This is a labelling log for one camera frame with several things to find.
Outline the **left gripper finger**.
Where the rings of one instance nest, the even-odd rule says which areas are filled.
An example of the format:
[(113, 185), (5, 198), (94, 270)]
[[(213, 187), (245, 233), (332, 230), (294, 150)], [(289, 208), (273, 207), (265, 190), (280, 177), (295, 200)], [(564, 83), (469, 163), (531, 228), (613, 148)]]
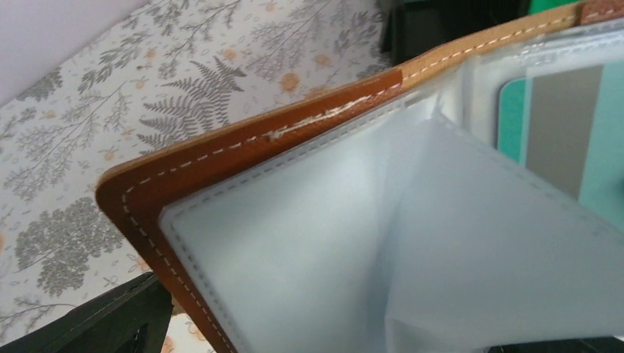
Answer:
[(151, 272), (1, 347), (2, 352), (160, 352), (173, 310)]

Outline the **brown leather card holder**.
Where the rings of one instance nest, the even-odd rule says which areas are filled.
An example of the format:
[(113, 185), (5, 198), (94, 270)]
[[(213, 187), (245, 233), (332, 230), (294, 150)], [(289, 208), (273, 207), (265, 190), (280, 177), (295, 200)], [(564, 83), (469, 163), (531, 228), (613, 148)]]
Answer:
[(101, 210), (217, 352), (613, 338), (623, 227), (497, 148), (501, 87), (623, 63), (579, 1), (107, 171)]

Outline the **teal credit card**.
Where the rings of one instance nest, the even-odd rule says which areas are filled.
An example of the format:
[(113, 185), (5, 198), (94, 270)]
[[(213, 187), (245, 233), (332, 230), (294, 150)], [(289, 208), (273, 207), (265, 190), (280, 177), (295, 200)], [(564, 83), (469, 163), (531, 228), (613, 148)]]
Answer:
[(623, 227), (623, 63), (505, 83), (497, 148)]

